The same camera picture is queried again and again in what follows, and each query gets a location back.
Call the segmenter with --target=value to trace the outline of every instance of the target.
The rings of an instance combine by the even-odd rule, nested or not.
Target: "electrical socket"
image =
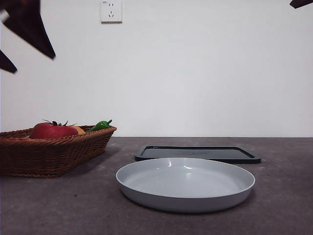
[[[122,8],[122,0],[102,0],[101,23],[122,23]]]

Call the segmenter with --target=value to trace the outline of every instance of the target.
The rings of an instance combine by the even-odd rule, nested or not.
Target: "green chili pepper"
[[[95,126],[90,128],[87,132],[98,131],[98,130],[109,128],[111,121],[112,119],[110,121],[100,121]]]

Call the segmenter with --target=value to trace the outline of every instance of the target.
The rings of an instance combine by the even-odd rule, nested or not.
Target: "dark tray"
[[[186,147],[186,146],[143,146],[135,160],[154,158],[201,158],[224,163],[252,164],[260,163],[261,158],[239,147]]]

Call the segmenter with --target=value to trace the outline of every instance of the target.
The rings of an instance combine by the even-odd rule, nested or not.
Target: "woven basket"
[[[92,126],[80,126],[84,131]],[[103,153],[116,127],[57,139],[29,139],[32,128],[0,133],[0,175],[55,178]]]

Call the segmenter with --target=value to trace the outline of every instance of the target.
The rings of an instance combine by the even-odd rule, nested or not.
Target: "white bowl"
[[[122,192],[144,206],[171,212],[212,212],[243,202],[255,183],[238,166],[196,158],[159,158],[120,168]]]

